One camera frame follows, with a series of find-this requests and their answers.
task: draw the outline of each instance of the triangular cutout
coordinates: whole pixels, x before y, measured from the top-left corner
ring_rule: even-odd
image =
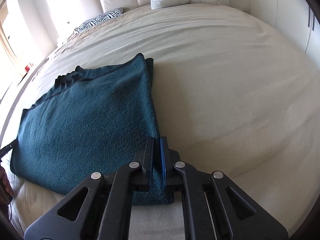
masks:
[[[65,203],[61,208],[58,209],[58,215],[70,221],[75,221],[88,191],[89,189],[87,187],[83,187],[67,203]]]
[[[232,207],[235,210],[236,216],[240,220],[251,217],[256,213],[255,209],[250,206],[249,203],[244,200],[244,198],[242,198],[241,195],[239,195],[239,193],[237,193],[233,188],[227,187],[226,191]]]

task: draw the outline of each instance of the person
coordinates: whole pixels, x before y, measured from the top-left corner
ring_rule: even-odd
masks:
[[[2,166],[0,166],[0,181],[2,181],[4,185],[4,191],[7,192],[10,196],[13,196],[13,190],[10,185],[8,176]],[[4,214],[4,216],[9,220],[9,208],[4,199],[4,197],[0,194],[0,210]]]

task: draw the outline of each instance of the cabinet handle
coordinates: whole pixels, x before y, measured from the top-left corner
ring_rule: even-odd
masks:
[[[312,26],[312,31],[315,30],[315,20],[316,20],[316,16],[315,16],[315,14],[313,14],[313,26]]]
[[[308,27],[310,27],[310,19],[311,19],[311,9],[310,9],[310,7],[309,7],[309,20],[308,20]]]

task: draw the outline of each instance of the mattress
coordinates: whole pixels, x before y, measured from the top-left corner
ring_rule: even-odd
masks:
[[[200,171],[226,173],[292,235],[320,193],[319,71],[274,28],[228,6],[142,6],[70,37],[26,88],[2,146],[58,75],[139,52],[155,60],[152,96],[169,147]],[[63,196],[16,177],[5,158],[23,234]],[[179,194],[172,205],[133,207],[129,239],[184,239]]]

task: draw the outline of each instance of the zebra print pillow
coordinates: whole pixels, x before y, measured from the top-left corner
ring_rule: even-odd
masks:
[[[84,30],[89,29],[92,26],[105,22],[106,20],[109,20],[111,18],[118,17],[122,14],[123,14],[123,8],[117,8],[117,9],[105,12],[103,14],[100,14],[96,17],[86,20],[78,28],[75,28],[74,34],[83,32]]]

